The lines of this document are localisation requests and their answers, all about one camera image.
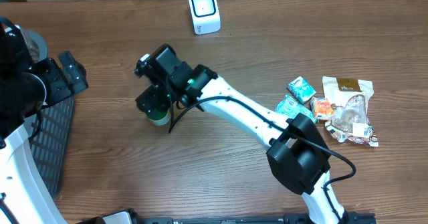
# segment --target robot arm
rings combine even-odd
[[[35,166],[24,118],[88,87],[69,52],[61,69],[29,52],[24,29],[0,17],[0,223],[66,223]]]
[[[281,184],[303,197],[313,223],[347,223],[347,212],[332,187],[328,185],[331,204],[323,191],[330,177],[330,154],[300,141],[310,140],[328,148],[309,118],[299,115],[291,119],[259,105],[205,66],[192,70],[176,57],[169,45],[161,46],[151,56],[146,54],[138,61],[134,73],[138,77],[146,75],[152,82],[136,99],[138,108],[151,120],[158,124],[162,118],[166,124],[169,119],[165,113],[176,101],[224,118],[263,145],[272,173]],[[170,131],[176,123],[171,120]],[[288,146],[293,136],[298,140]]]

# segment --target white device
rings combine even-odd
[[[197,35],[220,30],[220,12],[217,0],[189,0],[193,28]]]

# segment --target candy wrapper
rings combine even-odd
[[[310,107],[317,120],[329,120],[332,118],[334,113],[327,98],[312,97],[310,99]]]
[[[379,146],[377,136],[367,118],[368,99],[374,94],[373,84],[366,80],[323,77],[324,95],[334,111],[325,123],[339,142],[346,139],[368,146]]]
[[[275,112],[285,114],[290,118],[295,118],[299,113],[302,113],[309,117],[314,123],[316,123],[316,119],[312,112],[305,106],[297,103],[297,101],[295,101],[293,97],[289,95],[286,95],[286,98],[282,100],[278,106],[276,106]]]
[[[315,89],[301,76],[288,84],[288,89],[293,95],[304,104],[315,95]]]

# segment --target teal package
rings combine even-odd
[[[310,100],[316,93],[315,89],[301,76],[289,83],[288,89],[302,104]]]
[[[317,119],[315,119],[312,111],[307,109],[307,107],[299,104],[297,101],[293,99],[292,96],[286,95],[286,98],[282,100],[278,106],[275,108],[275,112],[280,114],[285,114],[290,118],[295,118],[299,113],[302,113],[309,117],[314,123],[316,123]]]

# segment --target plastic wrapper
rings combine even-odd
[[[317,119],[315,119],[313,113],[307,109],[307,107],[299,104],[297,101],[293,99],[293,97],[286,95],[285,99],[282,100],[278,106],[275,108],[275,112],[280,114],[285,114],[290,118],[295,118],[299,113],[302,113],[309,117],[314,123],[316,123]]]
[[[327,98],[312,97],[310,107],[317,120],[329,120],[333,116],[333,109]]]
[[[371,81],[323,77],[324,95],[334,111],[325,123],[339,142],[351,140],[368,146],[379,146],[367,118],[368,100],[374,94]]]
[[[315,89],[301,76],[289,83],[288,89],[302,104],[310,100],[316,93]]]

